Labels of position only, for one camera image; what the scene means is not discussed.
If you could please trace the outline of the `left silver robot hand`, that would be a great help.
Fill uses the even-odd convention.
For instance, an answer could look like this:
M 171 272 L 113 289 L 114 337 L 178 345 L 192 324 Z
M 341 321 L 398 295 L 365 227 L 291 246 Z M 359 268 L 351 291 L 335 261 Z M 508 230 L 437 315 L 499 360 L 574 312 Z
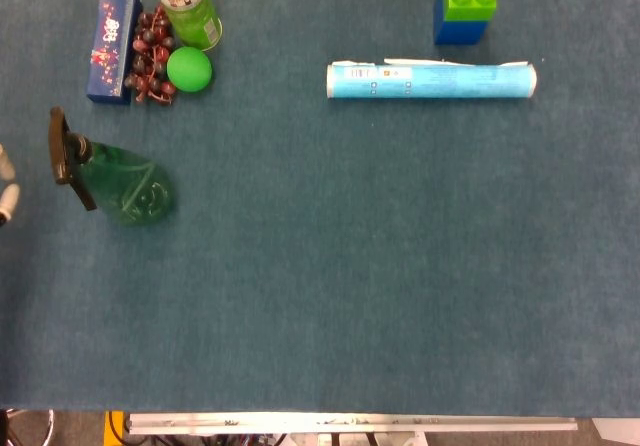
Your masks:
M 1 146 L 1 180 L 4 187 L 1 191 L 0 214 L 1 225 L 4 226 L 12 219 L 20 198 L 16 170 L 4 146 Z

